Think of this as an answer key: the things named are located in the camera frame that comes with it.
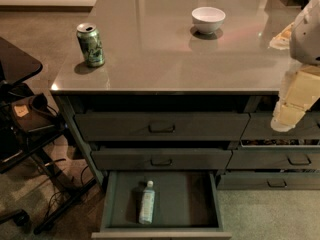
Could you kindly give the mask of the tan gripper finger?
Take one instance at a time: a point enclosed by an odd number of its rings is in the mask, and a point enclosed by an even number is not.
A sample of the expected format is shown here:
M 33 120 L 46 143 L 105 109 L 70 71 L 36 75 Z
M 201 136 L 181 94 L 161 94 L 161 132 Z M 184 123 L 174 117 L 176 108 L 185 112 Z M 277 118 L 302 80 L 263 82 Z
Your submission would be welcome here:
M 270 126 L 288 132 L 320 98 L 320 67 L 302 65 L 287 71 L 282 79 Z
M 290 23 L 279 34 L 272 38 L 269 46 L 278 50 L 287 50 L 290 47 L 290 37 L 294 23 Z

